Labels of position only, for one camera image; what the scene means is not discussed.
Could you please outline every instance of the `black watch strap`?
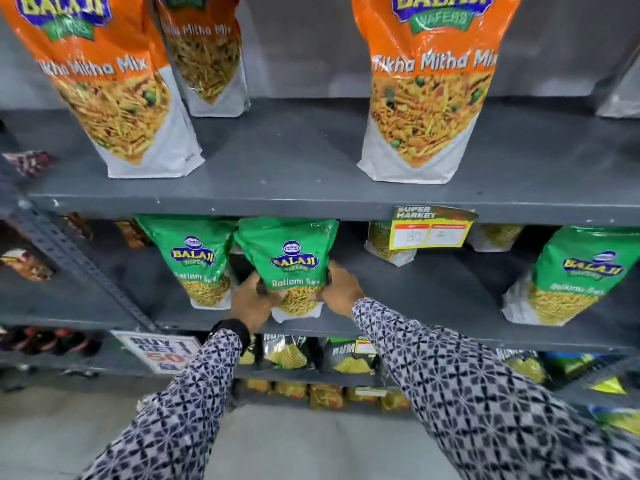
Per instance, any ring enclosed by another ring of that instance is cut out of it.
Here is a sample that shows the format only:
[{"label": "black watch strap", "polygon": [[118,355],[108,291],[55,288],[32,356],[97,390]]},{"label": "black watch strap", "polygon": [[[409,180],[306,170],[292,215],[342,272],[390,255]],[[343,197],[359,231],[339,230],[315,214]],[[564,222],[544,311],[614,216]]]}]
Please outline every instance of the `black watch strap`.
[{"label": "black watch strap", "polygon": [[242,354],[244,354],[249,347],[249,343],[251,343],[251,334],[249,333],[249,329],[246,327],[246,325],[237,318],[227,318],[226,320],[220,320],[218,323],[213,325],[209,336],[211,337],[213,334],[215,334],[215,332],[217,332],[218,330],[222,330],[223,328],[235,332],[236,335],[240,337],[240,341],[242,342]]}]

